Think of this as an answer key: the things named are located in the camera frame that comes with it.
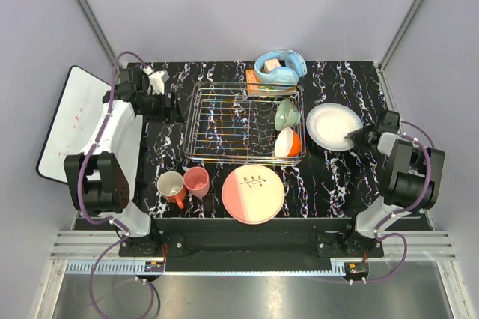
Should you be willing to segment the pink cube box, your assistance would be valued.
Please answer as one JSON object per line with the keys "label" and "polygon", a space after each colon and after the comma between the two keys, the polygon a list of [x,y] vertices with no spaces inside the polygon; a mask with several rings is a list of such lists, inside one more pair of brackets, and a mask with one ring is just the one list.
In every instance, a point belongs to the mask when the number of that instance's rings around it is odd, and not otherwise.
{"label": "pink cube box", "polygon": [[264,73],[271,73],[274,69],[280,67],[281,64],[277,58],[266,60],[263,65]]}

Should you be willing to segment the pink cup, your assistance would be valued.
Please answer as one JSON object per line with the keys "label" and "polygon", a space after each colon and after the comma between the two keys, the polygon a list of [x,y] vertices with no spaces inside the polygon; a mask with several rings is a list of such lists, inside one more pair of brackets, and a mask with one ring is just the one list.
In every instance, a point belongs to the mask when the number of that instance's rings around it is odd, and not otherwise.
{"label": "pink cup", "polygon": [[203,198],[210,189],[210,177],[206,169],[201,166],[189,168],[183,182],[188,191],[195,197]]}

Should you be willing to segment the white whiteboard black frame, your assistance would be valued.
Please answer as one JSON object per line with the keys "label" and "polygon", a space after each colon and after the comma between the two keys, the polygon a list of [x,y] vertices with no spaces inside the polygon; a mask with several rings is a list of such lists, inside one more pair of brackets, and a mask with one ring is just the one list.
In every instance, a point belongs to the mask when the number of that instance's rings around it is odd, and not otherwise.
{"label": "white whiteboard black frame", "polygon": [[[107,82],[81,67],[69,69],[37,162],[36,172],[40,177],[67,184],[64,159],[69,154],[81,152],[97,133],[103,96],[109,88]],[[143,117],[138,115],[120,136],[121,143],[114,146],[131,197],[135,192],[142,127]]]}

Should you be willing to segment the pale green bowl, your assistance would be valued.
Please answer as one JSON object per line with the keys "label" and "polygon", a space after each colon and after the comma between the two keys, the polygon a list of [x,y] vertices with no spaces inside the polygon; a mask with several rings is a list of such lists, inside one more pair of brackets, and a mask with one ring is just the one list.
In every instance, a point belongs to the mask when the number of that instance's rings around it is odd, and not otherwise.
{"label": "pale green bowl", "polygon": [[284,128],[293,128],[299,124],[301,114],[297,106],[289,98],[284,98],[275,114],[275,129],[281,132]]}

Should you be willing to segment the blue headphones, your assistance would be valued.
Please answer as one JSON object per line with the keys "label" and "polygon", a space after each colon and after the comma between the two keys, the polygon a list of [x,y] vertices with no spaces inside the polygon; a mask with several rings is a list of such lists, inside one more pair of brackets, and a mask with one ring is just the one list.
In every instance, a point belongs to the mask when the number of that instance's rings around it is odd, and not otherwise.
{"label": "blue headphones", "polygon": [[[264,73],[261,70],[269,60],[283,61],[284,66],[280,65],[269,73]],[[299,79],[308,72],[304,58],[293,50],[274,51],[262,55],[254,63],[254,71],[261,83],[279,85],[297,85]]]}

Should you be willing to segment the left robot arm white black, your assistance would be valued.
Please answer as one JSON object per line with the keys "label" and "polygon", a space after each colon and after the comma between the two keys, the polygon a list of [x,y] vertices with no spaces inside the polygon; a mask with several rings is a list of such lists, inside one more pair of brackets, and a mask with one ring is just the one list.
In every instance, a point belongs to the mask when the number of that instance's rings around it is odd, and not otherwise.
{"label": "left robot arm white black", "polygon": [[162,238],[152,232],[152,219],[132,201],[135,178],[127,177],[119,159],[121,148],[139,155],[140,140],[126,140],[134,123],[148,118],[161,123],[182,122],[176,94],[168,93],[165,70],[125,69],[114,74],[102,98],[99,121],[87,144],[64,159],[73,206],[93,225],[110,223],[146,256],[155,255]]}

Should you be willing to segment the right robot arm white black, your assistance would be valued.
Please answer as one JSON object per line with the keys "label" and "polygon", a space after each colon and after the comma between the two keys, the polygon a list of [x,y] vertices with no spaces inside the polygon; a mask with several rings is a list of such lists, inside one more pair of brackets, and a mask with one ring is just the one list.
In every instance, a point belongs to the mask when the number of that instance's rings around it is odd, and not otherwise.
{"label": "right robot arm white black", "polygon": [[378,240],[397,220],[428,210],[437,202],[445,152],[433,143],[426,146],[416,137],[401,133],[403,122],[399,113],[388,110],[375,124],[346,135],[358,154],[376,150],[387,157],[379,197],[354,217],[340,237],[340,247],[346,255],[359,255],[368,242]]}

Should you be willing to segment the white scalloped plate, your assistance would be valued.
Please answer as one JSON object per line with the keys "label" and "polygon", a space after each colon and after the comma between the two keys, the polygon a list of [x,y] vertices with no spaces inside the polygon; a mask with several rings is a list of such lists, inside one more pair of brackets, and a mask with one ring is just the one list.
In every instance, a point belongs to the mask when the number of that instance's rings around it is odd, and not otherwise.
{"label": "white scalloped plate", "polygon": [[306,127],[311,139],[329,151],[348,151],[353,142],[347,135],[363,127],[361,118],[346,106],[323,103],[307,115]]}

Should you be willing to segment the orange book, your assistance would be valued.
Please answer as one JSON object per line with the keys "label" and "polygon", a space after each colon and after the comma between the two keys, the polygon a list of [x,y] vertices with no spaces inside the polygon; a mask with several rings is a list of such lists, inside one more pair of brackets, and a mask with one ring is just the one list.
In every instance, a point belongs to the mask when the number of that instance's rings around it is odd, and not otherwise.
{"label": "orange book", "polygon": [[256,77],[254,70],[245,72],[248,97],[286,97],[296,93],[296,86],[264,84]]}

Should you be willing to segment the pink and cream plate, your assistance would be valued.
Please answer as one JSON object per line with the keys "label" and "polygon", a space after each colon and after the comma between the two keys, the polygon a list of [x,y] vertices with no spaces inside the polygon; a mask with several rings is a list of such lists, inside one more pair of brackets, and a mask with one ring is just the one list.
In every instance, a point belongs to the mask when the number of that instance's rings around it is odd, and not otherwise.
{"label": "pink and cream plate", "polygon": [[284,204],[284,184],[270,168],[242,165],[222,185],[222,203],[237,221],[259,225],[274,218]]}

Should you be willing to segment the orange mug white inside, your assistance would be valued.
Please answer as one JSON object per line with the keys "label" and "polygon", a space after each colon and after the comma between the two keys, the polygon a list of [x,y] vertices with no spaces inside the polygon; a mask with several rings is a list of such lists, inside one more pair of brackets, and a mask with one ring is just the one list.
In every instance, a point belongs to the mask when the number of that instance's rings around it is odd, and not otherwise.
{"label": "orange mug white inside", "polygon": [[157,181],[159,194],[167,201],[176,204],[181,210],[184,208],[184,200],[187,196],[187,188],[183,182],[183,176],[175,171],[162,174]]}

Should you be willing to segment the orange bowl white inside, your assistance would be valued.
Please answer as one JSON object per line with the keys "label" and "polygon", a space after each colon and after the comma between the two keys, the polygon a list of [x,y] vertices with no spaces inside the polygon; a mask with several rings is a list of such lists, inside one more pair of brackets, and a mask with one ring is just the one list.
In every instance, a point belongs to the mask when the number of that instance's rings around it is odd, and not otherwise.
{"label": "orange bowl white inside", "polygon": [[274,155],[276,157],[297,157],[301,150],[301,139],[295,130],[286,127],[278,134],[274,147]]}

